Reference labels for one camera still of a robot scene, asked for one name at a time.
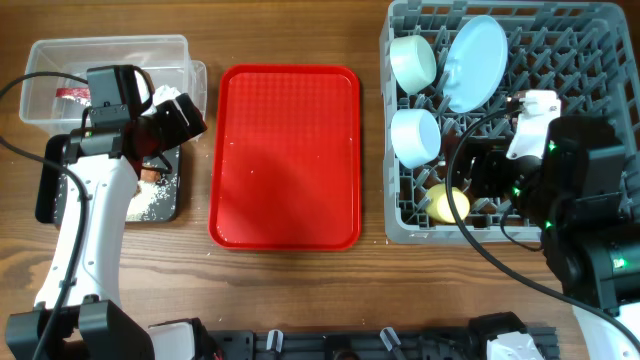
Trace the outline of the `green bowl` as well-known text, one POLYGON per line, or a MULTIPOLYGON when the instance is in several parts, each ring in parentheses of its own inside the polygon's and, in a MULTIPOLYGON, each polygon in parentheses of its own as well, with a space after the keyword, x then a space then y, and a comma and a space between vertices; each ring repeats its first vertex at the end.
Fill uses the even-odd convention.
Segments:
POLYGON ((392 72, 407 94, 416 94, 431 85, 437 74, 434 52, 420 35, 394 39, 390 44, 392 72))

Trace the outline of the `red snack wrapper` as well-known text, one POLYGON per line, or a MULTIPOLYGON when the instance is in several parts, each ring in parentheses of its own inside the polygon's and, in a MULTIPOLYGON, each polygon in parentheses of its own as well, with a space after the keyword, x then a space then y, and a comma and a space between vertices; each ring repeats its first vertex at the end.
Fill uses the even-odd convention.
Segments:
POLYGON ((55 96, 57 98, 71 100, 83 106, 91 105, 90 89, 88 87, 57 88, 55 96))

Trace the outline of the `clear plastic waste bin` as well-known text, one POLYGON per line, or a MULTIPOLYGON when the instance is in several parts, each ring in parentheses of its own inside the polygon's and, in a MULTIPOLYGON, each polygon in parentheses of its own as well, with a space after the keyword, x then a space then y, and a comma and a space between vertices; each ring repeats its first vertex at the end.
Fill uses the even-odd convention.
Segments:
MULTIPOLYGON (((182 35, 137 35, 39 40, 31 48, 26 72, 61 72, 84 78, 86 70, 107 65, 135 65, 155 87, 187 93, 201 113, 207 108, 207 70, 193 60, 182 35)), ((80 126, 83 106, 58 98, 59 88, 77 87, 66 78, 37 77, 22 83, 19 116, 50 136, 80 126)))

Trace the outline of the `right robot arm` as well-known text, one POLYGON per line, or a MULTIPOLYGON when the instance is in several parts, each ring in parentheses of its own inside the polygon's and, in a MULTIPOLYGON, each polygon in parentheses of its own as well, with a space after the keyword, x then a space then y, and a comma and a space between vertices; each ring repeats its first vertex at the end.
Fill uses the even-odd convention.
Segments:
POLYGON ((551 290, 491 262, 508 276, 572 305, 593 359, 639 356, 639 226, 621 209, 626 149, 604 117, 562 116, 542 137, 542 153, 516 160, 503 140, 465 133, 448 180, 469 177, 472 194, 506 197, 541 230, 551 290))

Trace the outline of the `yellow cup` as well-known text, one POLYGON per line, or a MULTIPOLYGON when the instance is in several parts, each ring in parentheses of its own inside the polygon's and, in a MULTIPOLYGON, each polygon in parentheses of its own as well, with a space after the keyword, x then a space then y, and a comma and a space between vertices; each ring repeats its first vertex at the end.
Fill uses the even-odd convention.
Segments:
MULTIPOLYGON (((452 188, 452 195, 459 217, 464 220, 470 212, 469 199, 457 187, 452 188)), ((429 203, 427 204, 425 211, 431 219, 441 223, 455 223, 455 219, 448 202, 445 184, 432 186, 427 191, 426 197, 429 199, 429 203)))

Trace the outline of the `grey dishwasher rack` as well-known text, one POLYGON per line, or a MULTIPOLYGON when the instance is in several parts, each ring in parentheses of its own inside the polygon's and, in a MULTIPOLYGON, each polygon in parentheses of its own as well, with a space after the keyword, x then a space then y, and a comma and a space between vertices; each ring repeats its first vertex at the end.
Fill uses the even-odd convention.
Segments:
POLYGON ((622 216, 639 218, 639 74, 623 10, 606 2, 395 1, 379 36, 384 116, 424 109, 438 123, 438 157, 415 169, 404 167, 392 147, 383 161, 387 237, 398 244, 461 245, 454 225, 432 219, 427 191, 446 176, 446 160, 473 122, 505 107, 522 90, 555 91, 567 115, 605 115, 626 148, 621 178, 622 216), (402 90, 390 64, 394 39, 420 35, 444 64, 455 37, 474 17, 494 18, 509 46, 505 74, 496 92, 479 108, 458 114, 443 92, 446 76, 415 95, 402 90))

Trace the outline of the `black waste tray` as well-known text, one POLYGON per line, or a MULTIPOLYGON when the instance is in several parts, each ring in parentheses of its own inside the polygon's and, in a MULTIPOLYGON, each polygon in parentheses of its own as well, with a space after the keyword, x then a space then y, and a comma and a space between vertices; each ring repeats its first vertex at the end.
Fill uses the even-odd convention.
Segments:
MULTIPOLYGON (((161 175, 179 175, 181 171, 182 149, 180 146, 163 153, 165 159, 171 164, 172 172, 161 175)), ((43 167, 38 197, 35 206, 35 218, 44 224, 60 225, 64 216, 66 203, 67 180, 64 174, 43 167)))

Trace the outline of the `red serving tray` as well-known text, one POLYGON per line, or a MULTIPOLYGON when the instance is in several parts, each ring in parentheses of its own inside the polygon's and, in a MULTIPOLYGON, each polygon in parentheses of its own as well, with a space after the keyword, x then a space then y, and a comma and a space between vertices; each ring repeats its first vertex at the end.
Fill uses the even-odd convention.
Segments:
POLYGON ((247 251, 342 251, 362 228, 361 91, 340 65, 222 76, 208 231, 247 251))

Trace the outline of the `brown sausage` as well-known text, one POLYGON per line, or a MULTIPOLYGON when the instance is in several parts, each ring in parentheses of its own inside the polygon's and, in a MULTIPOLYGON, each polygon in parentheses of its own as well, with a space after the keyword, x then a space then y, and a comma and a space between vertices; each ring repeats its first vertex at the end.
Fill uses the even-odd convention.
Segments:
POLYGON ((161 177, 161 173, 155 170, 142 169, 140 173, 140 180, 148 183, 156 183, 161 177))

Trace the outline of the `light blue bowl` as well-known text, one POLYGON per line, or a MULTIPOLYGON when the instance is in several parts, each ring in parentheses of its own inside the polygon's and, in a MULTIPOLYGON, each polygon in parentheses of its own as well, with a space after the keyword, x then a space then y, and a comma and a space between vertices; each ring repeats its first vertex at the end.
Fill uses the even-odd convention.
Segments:
POLYGON ((439 155, 440 128, 427 110, 398 110, 392 118, 390 133, 396 157, 406 168, 423 166, 439 155))

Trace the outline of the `white rice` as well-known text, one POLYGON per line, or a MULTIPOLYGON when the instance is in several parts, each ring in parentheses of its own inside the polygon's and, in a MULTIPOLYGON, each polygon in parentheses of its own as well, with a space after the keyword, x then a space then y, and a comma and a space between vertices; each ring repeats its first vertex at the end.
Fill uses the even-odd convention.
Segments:
POLYGON ((161 175, 157 182, 140 180, 132 198, 126 222, 168 222, 176 217, 179 175, 161 175))

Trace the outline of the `light blue plate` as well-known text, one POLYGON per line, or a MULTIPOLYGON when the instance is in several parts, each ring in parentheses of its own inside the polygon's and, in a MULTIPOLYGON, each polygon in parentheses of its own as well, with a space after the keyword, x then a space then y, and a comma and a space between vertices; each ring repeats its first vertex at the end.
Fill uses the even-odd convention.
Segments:
POLYGON ((508 43, 502 26, 491 16, 467 22, 449 48, 444 72, 448 78, 443 95, 449 108, 467 113, 484 105, 496 92, 508 59, 508 43))

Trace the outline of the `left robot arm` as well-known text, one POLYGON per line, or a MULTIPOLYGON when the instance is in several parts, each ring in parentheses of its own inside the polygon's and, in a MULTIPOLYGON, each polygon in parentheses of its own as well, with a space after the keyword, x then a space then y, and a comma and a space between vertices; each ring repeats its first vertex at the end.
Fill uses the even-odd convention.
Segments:
POLYGON ((149 75, 134 65, 91 68, 90 104, 65 137, 59 160, 67 195, 54 258, 31 311, 9 316, 17 359, 221 359, 197 318, 142 328, 121 308, 119 263, 127 210, 147 158, 202 134, 189 95, 153 106, 149 75))

